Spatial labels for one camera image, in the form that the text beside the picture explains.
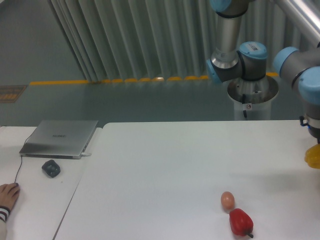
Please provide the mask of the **striped sleeve forearm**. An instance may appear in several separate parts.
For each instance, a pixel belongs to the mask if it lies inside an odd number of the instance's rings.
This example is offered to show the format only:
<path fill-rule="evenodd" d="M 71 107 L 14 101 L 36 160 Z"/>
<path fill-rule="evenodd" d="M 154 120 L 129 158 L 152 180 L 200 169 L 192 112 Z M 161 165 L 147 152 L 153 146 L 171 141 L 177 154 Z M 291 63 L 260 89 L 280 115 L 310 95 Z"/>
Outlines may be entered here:
<path fill-rule="evenodd" d="M 5 207 L 0 207 L 0 240 L 6 240 L 7 238 L 7 220 L 11 211 Z"/>

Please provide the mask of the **person's hand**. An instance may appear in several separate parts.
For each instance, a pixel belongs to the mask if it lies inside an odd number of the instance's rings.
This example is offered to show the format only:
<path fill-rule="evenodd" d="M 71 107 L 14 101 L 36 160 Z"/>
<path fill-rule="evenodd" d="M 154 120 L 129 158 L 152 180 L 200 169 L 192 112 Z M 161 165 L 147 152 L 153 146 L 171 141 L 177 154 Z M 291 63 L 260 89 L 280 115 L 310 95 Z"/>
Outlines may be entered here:
<path fill-rule="evenodd" d="M 20 195 L 18 183 L 3 184 L 0 186 L 0 206 L 12 211 Z"/>

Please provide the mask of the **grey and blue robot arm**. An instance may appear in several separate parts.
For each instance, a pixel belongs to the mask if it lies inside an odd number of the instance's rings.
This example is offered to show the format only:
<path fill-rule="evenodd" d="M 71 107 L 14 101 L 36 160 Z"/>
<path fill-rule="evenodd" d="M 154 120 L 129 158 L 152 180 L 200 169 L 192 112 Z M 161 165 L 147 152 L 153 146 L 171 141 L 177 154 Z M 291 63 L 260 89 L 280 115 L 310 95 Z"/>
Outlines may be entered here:
<path fill-rule="evenodd" d="M 305 113 L 299 118 L 316 139 L 320 137 L 320 11 L 310 0 L 278 0 L 276 4 L 314 46 L 300 51 L 282 49 L 274 58 L 278 75 L 301 98 Z M 212 0 L 218 16 L 216 47 L 206 62 L 214 82 L 229 82 L 228 94 L 243 105 L 270 101 L 277 93 L 274 80 L 266 78 L 267 49 L 259 42 L 237 45 L 241 18 L 247 12 L 247 0 Z"/>

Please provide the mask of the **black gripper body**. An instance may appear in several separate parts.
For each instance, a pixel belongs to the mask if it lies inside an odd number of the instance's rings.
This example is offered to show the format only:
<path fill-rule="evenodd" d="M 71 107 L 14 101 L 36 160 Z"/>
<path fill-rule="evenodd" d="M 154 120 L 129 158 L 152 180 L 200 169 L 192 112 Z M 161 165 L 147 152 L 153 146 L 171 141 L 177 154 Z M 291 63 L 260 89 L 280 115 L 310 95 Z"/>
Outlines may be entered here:
<path fill-rule="evenodd" d="M 320 120 L 311 118 L 308 115 L 301 115 L 299 117 L 299 123 L 302 127 L 307 127 L 308 132 L 312 137 L 317 140 L 317 143 L 320 143 Z"/>

